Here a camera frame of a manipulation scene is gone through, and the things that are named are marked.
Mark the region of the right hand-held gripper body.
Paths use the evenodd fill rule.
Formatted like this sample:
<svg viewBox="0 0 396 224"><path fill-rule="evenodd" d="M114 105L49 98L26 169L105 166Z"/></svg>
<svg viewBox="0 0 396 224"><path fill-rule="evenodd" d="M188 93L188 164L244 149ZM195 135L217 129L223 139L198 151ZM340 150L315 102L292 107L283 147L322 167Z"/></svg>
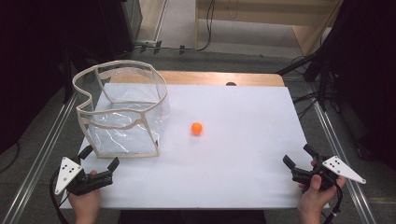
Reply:
<svg viewBox="0 0 396 224"><path fill-rule="evenodd" d="M365 178L355 172L338 156L332 156L327 160L319 160L311 171L296 166L294 170L291 170L291 174L292 180L304 185L306 189L309 189L310 180L313 175L319 175L321 177L321 190L326 190L334 186L339 176L360 184L366 183Z"/></svg>

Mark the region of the wooden table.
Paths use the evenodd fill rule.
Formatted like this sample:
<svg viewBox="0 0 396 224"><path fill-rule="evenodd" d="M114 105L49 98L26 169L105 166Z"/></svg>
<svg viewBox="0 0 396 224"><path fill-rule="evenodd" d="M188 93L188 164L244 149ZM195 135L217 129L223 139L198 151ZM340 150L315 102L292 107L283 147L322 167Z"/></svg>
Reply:
<svg viewBox="0 0 396 224"><path fill-rule="evenodd" d="M284 87L278 74L160 71L167 84Z"/></svg>

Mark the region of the person's left hand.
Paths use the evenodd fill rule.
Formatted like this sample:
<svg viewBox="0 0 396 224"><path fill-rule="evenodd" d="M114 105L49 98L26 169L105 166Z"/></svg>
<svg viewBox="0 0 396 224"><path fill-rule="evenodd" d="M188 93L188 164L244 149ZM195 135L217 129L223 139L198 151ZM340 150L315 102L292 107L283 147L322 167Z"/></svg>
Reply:
<svg viewBox="0 0 396 224"><path fill-rule="evenodd" d="M70 193L68 201L74 210L75 224L95 224L101 205L99 189L79 196Z"/></svg>

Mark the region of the black stand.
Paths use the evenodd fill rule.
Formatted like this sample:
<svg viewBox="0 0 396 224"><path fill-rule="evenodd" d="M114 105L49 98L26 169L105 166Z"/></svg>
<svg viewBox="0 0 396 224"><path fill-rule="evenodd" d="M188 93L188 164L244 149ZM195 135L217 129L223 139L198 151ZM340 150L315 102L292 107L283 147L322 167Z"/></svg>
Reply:
<svg viewBox="0 0 396 224"><path fill-rule="evenodd" d="M301 60L276 71L276 73L280 76L284 76L292 70L302 67L307 63L308 68L303 74L304 80L311 82L314 81L317 76L320 76L318 89L318 104L323 111L326 111L325 98L330 76L330 59L327 56L327 50L325 48L320 47L312 54L304 56Z"/></svg>

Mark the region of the white board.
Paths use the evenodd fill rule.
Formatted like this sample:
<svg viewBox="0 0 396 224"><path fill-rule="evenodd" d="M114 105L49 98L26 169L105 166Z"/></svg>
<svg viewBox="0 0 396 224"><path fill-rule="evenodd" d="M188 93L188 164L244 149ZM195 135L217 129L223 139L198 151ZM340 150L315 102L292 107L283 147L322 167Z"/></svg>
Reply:
<svg viewBox="0 0 396 224"><path fill-rule="evenodd" d="M301 191L283 157L311 167L285 87L170 85L160 154L123 159L102 188L111 209L278 209ZM199 122L203 131L191 132Z"/></svg>

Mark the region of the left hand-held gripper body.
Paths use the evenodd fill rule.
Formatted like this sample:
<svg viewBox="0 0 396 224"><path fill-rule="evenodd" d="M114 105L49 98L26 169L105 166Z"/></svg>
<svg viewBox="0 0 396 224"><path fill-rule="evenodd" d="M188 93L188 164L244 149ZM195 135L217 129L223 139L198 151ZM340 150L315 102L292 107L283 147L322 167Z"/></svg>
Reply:
<svg viewBox="0 0 396 224"><path fill-rule="evenodd" d="M113 183L112 176L113 163L110 163L102 173L91 174L86 173L79 163L63 157L54 193L59 195L66 189L77 196L87 194L111 185Z"/></svg>

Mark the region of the person's right hand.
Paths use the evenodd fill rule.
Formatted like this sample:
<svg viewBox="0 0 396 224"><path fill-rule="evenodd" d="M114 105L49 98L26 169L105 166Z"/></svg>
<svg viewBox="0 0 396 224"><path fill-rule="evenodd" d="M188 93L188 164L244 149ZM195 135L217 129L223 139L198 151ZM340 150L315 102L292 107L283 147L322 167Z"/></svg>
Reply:
<svg viewBox="0 0 396 224"><path fill-rule="evenodd" d="M322 179L319 175L313 175L309 189L298 202L297 209L301 224L320 224L322 209L337 193L336 186L321 190L321 182Z"/></svg>

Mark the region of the wooden cabinet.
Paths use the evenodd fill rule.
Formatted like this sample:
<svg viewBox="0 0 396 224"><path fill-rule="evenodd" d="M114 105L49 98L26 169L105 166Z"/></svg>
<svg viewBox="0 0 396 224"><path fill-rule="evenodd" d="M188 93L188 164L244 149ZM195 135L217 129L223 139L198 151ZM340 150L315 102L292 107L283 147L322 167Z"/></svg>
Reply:
<svg viewBox="0 0 396 224"><path fill-rule="evenodd" d="M199 20L214 1L214 20L290 25L304 56L317 50L319 40L335 21L344 0L195 0L195 38Z"/></svg>

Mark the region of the clear plastic storage bag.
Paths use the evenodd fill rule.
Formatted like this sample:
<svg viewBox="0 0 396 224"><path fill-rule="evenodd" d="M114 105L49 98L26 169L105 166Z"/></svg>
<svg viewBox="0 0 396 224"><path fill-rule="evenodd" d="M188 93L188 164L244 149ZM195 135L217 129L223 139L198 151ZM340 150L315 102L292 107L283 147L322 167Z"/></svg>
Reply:
<svg viewBox="0 0 396 224"><path fill-rule="evenodd" d="M165 79L148 63L94 65L72 79L78 123L99 158L157 157L169 119Z"/></svg>

